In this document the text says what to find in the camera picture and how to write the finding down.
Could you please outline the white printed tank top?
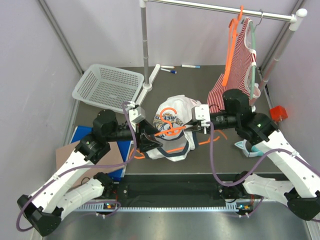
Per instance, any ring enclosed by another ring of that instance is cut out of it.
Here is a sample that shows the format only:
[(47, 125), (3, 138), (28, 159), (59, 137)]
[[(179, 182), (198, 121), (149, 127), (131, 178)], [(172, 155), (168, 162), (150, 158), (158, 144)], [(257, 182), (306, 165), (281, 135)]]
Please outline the white printed tank top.
[[(164, 108), (174, 108), (177, 111), (177, 114), (168, 110), (163, 113), (163, 118), (172, 121), (174, 128), (183, 127), (192, 120), (192, 108), (199, 105), (201, 105), (200, 101), (186, 97), (185, 95), (169, 97), (166, 101), (159, 105), (152, 124), (160, 132), (164, 131), (168, 125), (164, 125), (164, 123), (159, 119), (159, 114)], [(179, 135), (175, 136), (156, 136), (155, 138), (161, 142), (163, 146), (145, 152), (147, 153), (146, 158), (152, 160), (166, 158), (172, 162), (184, 160), (190, 151), (193, 151), (198, 147), (197, 146), (195, 148), (193, 140), (196, 140), (196, 143), (198, 143), (198, 140), (195, 132), (182, 131), (184, 133), (180, 133)], [(170, 153), (165, 153), (167, 150), (180, 147), (184, 148), (182, 153), (174, 153), (173, 157), (171, 157)]]

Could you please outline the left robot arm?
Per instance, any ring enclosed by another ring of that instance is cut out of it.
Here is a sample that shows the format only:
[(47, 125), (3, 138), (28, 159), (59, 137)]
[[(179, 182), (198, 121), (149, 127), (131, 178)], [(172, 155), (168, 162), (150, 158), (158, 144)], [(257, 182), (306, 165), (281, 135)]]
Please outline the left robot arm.
[(90, 169), (126, 165), (126, 162), (99, 164), (111, 151), (111, 142), (133, 141), (134, 147), (140, 151), (161, 146), (154, 138), (158, 130), (146, 120), (141, 106), (134, 105), (123, 113), (126, 124), (120, 126), (114, 111), (100, 111), (93, 121), (91, 132), (78, 142), (50, 179), (30, 195), (19, 197), (18, 217), (24, 217), (40, 236), (52, 234), (71, 212), (88, 201), (99, 197), (106, 199), (113, 194), (112, 180), (103, 172), (97, 173), (87, 183), (73, 187)]

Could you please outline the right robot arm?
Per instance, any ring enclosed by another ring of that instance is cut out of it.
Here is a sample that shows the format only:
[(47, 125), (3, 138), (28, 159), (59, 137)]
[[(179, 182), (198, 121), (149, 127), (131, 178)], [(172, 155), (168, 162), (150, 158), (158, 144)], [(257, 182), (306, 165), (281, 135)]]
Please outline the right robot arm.
[[(320, 173), (290, 145), (275, 122), (264, 113), (252, 110), (248, 96), (239, 89), (230, 89), (222, 95), (224, 110), (211, 113), (207, 104), (191, 109), (187, 131), (209, 134), (210, 166), (216, 182), (233, 189), (234, 198), (258, 195), (286, 206), (294, 215), (305, 221), (316, 222), (320, 213)], [(244, 171), (234, 182), (219, 179), (214, 164), (213, 136), (215, 130), (235, 129), (263, 153), (249, 171)], [(269, 158), (286, 176), (285, 181), (261, 177), (254, 173)]]

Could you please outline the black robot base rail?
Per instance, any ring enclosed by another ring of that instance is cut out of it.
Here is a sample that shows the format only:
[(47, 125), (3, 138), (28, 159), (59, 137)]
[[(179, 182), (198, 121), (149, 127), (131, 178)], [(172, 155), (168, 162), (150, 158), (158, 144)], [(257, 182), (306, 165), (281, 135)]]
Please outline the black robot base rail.
[(122, 207), (218, 207), (253, 200), (242, 187), (224, 187), (212, 174), (127, 174), (103, 197)]

